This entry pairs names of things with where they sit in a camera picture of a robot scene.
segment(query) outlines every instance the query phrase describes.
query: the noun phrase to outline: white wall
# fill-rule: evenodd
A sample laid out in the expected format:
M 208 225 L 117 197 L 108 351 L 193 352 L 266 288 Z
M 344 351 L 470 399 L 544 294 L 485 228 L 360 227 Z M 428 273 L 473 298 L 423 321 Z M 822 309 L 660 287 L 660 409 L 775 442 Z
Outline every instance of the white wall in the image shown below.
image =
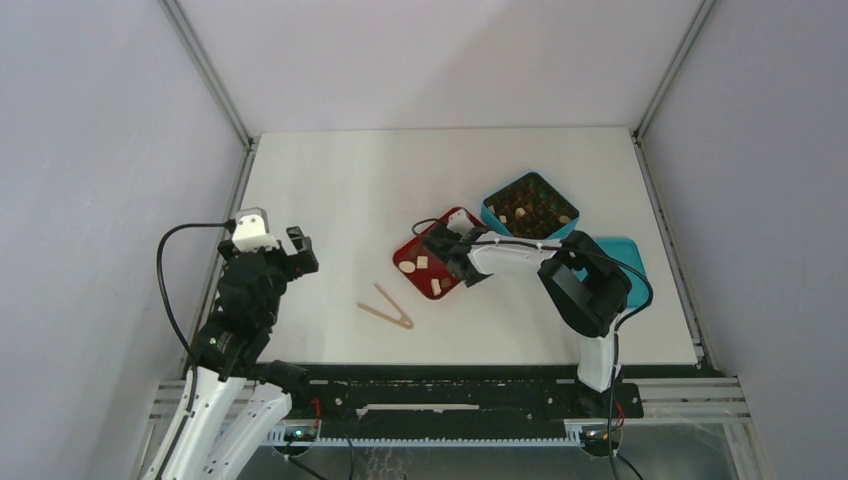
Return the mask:
M 0 478 L 128 477 L 240 157 L 156 2 L 0 2 Z
M 700 0 L 184 0 L 253 134 L 635 126 Z
M 648 138 L 778 478 L 844 478 L 848 2 L 723 2 Z

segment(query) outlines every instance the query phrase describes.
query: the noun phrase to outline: black and white robotic arm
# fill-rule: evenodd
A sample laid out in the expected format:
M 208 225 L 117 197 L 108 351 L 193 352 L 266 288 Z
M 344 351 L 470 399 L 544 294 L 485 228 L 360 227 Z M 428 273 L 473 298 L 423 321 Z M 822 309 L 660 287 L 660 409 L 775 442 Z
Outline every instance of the black and white robotic arm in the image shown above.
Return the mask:
M 241 211 L 231 240 L 218 251 L 226 263 L 218 296 L 192 354 L 186 386 L 145 480 L 235 479 L 268 431 L 308 387 L 306 372 L 285 362 L 256 365 L 276 323 L 286 285 L 318 270 L 300 228 L 277 240 L 261 209 Z M 244 410 L 218 438 L 225 416 L 248 378 L 260 382 Z
M 577 333 L 578 381 L 607 392 L 620 371 L 614 326 L 631 283 L 598 244 L 579 231 L 561 240 L 527 240 L 486 227 L 457 229 L 462 233 L 450 227 L 435 224 L 424 234 L 424 246 L 469 287 L 494 274 L 536 271 L 560 316 Z M 582 280 L 579 271 L 585 272 Z

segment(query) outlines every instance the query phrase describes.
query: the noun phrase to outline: red tray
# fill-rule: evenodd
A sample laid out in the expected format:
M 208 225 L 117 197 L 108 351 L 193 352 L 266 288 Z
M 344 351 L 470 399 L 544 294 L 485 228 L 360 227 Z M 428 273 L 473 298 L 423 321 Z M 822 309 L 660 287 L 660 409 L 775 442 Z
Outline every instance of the red tray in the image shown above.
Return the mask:
M 443 222 L 447 222 L 448 218 L 456 213 L 458 210 L 465 210 L 465 213 L 468 214 L 468 218 L 471 220 L 475 226 L 481 227 L 483 223 L 477 219 L 474 215 L 471 214 L 467 209 L 462 207 L 454 207 L 447 211 L 444 215 L 439 217 Z M 433 228 L 432 225 L 424 229 L 421 233 L 427 233 L 430 229 Z M 417 259 L 419 256 L 427 257 L 427 268 L 419 269 L 416 268 L 412 273 L 405 273 L 400 269 L 400 262 L 409 261 L 412 263 L 417 263 Z M 402 273 L 413 285 L 415 288 L 421 292 L 422 295 L 429 298 L 430 300 L 438 300 L 445 295 L 448 294 L 454 287 L 456 287 L 460 282 L 453 275 L 448 273 L 448 267 L 444 263 L 441 262 L 435 255 L 430 253 L 429 250 L 424 248 L 421 245 L 421 239 L 418 237 L 413 238 L 408 241 L 404 246 L 400 247 L 395 254 L 392 256 L 392 263 L 395 264 L 395 267 L 398 269 L 400 273 Z M 442 292 L 439 295 L 433 295 L 433 288 L 430 284 L 430 281 L 433 278 L 439 279 L 440 285 L 442 287 Z

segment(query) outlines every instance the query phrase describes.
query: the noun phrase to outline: white table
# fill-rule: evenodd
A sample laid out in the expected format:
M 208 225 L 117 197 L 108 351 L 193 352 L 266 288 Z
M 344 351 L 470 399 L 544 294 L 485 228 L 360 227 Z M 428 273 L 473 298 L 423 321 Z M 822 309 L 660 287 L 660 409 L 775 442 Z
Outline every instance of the white table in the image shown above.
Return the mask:
M 451 129 L 266 133 L 243 208 L 267 210 L 271 232 L 299 225 L 321 264 L 289 285 L 260 361 L 574 364 L 574 334 L 535 272 L 491 277 L 424 298 L 391 262 L 413 222 L 482 200 L 528 170 L 581 213 L 578 229 L 636 241 L 656 292 L 621 331 L 626 364 L 693 364 L 695 352 L 642 174 L 624 128 Z M 379 283 L 409 314 L 404 330 Z

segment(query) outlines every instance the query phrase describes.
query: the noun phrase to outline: food piece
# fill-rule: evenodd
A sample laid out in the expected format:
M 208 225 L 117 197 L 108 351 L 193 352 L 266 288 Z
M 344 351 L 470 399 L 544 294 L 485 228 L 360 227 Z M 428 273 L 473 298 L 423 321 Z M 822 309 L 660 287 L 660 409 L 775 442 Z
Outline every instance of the food piece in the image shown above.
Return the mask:
M 398 264 L 398 268 L 403 273 L 412 273 L 415 271 L 415 264 L 410 261 L 403 261 Z

